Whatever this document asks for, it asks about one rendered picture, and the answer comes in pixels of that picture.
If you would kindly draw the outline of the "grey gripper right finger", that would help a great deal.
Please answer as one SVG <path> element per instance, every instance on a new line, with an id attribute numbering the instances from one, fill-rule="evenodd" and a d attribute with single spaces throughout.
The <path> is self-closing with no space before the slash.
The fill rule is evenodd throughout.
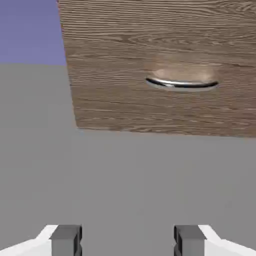
<path id="1" fill-rule="evenodd" d="M 256 250 L 222 239 L 210 225 L 175 225 L 173 256 L 256 256 Z"/>

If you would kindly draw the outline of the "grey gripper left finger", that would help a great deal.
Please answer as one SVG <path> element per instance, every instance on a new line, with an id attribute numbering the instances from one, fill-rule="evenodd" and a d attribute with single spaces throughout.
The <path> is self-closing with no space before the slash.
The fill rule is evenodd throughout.
<path id="1" fill-rule="evenodd" d="M 80 224 L 48 224 L 36 238 L 0 250 L 0 256 L 83 256 Z"/>

